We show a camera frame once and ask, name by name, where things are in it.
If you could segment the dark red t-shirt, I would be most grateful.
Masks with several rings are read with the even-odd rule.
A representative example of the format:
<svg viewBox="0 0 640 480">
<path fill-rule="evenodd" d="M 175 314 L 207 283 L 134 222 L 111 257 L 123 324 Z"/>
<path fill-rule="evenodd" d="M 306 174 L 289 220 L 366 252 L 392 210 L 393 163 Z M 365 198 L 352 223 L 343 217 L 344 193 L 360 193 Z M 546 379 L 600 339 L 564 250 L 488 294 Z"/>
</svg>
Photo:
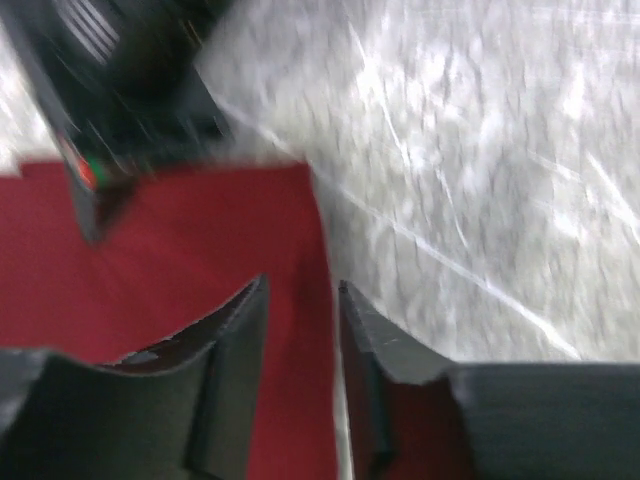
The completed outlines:
<svg viewBox="0 0 640 480">
<path fill-rule="evenodd" d="M 334 305 L 310 170 L 188 169 L 140 184 L 105 239 L 80 233 L 58 162 L 1 179 L 1 342 L 118 359 L 259 274 L 267 342 L 248 475 L 334 479 Z"/>
</svg>

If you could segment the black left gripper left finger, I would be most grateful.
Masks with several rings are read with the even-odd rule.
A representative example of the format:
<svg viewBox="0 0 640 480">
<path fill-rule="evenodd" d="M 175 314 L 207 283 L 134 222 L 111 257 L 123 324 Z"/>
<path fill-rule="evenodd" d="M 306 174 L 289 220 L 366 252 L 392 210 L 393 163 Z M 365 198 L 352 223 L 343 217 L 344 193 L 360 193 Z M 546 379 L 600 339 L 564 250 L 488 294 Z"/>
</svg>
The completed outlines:
<svg viewBox="0 0 640 480">
<path fill-rule="evenodd" d="M 266 339 L 258 276 L 218 310 L 113 364 L 1 353 L 1 475 L 243 479 Z"/>
</svg>

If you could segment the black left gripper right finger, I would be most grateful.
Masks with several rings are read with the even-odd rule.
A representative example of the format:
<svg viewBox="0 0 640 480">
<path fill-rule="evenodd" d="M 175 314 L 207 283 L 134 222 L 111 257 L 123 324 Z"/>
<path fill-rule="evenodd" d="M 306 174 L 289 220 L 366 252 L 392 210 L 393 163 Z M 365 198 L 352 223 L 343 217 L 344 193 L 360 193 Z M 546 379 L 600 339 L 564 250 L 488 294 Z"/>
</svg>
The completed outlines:
<svg viewBox="0 0 640 480">
<path fill-rule="evenodd" d="M 639 368 L 457 363 L 339 287 L 358 479 L 635 479 Z"/>
</svg>

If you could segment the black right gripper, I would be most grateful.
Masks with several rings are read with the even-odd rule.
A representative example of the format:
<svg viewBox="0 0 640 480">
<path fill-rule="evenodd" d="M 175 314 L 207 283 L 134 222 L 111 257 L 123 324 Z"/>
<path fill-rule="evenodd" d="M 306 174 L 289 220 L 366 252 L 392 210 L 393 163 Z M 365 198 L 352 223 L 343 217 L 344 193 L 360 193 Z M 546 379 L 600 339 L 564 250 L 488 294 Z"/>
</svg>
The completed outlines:
<svg viewBox="0 0 640 480">
<path fill-rule="evenodd" d="M 226 1 L 2 2 L 1 19 L 56 137 L 88 244 L 105 238 L 132 197 L 137 181 L 127 175 L 198 158 L 229 136 L 196 70 L 228 7 Z"/>
</svg>

